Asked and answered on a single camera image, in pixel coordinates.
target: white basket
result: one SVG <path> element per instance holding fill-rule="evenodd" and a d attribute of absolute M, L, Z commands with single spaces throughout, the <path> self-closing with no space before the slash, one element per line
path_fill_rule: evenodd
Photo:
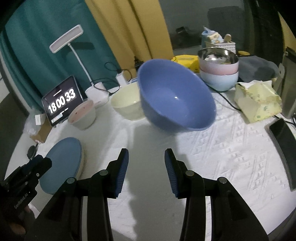
<path fill-rule="evenodd" d="M 235 51 L 235 42 L 220 43 L 220 44 L 212 44 L 212 43 L 209 43 L 209 42 L 205 42 L 205 45 L 206 45 L 207 48 L 209 48 L 209 47 L 223 48 L 223 49 L 227 49 L 227 50 L 230 50 L 230 51 L 236 53 L 236 51 Z"/>

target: clear plastic bag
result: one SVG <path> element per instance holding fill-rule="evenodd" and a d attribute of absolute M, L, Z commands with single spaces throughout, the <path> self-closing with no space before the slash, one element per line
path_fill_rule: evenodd
<path fill-rule="evenodd" d="M 34 109 L 34 108 L 30 111 L 30 114 L 29 114 L 28 118 L 26 119 L 23 133 L 28 133 L 30 136 L 37 135 L 37 133 L 41 129 L 41 126 L 36 125 L 35 115 L 39 115 L 39 114 L 41 114 L 41 112 L 39 110 Z"/>

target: metal screw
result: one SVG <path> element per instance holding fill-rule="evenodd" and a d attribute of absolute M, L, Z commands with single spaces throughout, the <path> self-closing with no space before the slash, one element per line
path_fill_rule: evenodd
<path fill-rule="evenodd" d="M 188 171 L 185 172 L 185 174 L 186 174 L 187 176 L 192 177 L 192 176 L 194 175 L 194 171 L 188 170 Z"/>
<path fill-rule="evenodd" d="M 101 176 L 106 176 L 109 172 L 107 170 L 101 170 L 100 175 Z"/>
<path fill-rule="evenodd" d="M 220 177 L 219 182 L 220 183 L 227 183 L 227 179 L 225 177 Z"/>
<path fill-rule="evenodd" d="M 72 184 L 73 182 L 75 182 L 75 179 L 74 179 L 73 177 L 69 177 L 69 178 L 67 179 L 67 183 L 68 183 L 68 184 Z"/>

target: white digit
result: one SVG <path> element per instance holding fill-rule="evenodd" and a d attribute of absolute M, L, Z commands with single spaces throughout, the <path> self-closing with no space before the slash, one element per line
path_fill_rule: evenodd
<path fill-rule="evenodd" d="M 65 98 L 63 96 L 61 96 L 59 98 L 59 100 L 60 100 L 60 102 L 61 102 L 62 105 L 66 104 Z"/>
<path fill-rule="evenodd" d="M 70 95 L 71 95 L 71 99 L 74 99 L 75 96 L 76 96 L 74 90 L 73 90 L 73 89 L 70 89 L 70 90 L 69 90 L 69 93 L 70 93 Z"/>
<path fill-rule="evenodd" d="M 55 103 L 54 102 L 52 102 L 52 111 L 53 112 L 56 112 L 57 111 L 57 107 L 55 106 Z"/>
<path fill-rule="evenodd" d="M 61 101 L 59 99 L 56 99 L 56 104 L 57 104 L 58 108 L 61 108 L 62 105 L 61 105 Z"/>
<path fill-rule="evenodd" d="M 52 112 L 52 107 L 50 105 L 48 106 L 48 109 L 50 110 L 51 113 L 53 113 Z"/>
<path fill-rule="evenodd" d="M 71 100 L 71 96 L 69 95 L 69 92 L 65 93 L 66 101 L 69 102 Z"/>

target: stainless steel bowl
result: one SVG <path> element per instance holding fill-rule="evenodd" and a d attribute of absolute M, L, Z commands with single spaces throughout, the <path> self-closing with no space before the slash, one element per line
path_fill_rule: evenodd
<path fill-rule="evenodd" d="M 216 64 L 235 64 L 239 61 L 235 53 L 222 48 L 204 48 L 198 51 L 197 55 L 202 60 Z"/>

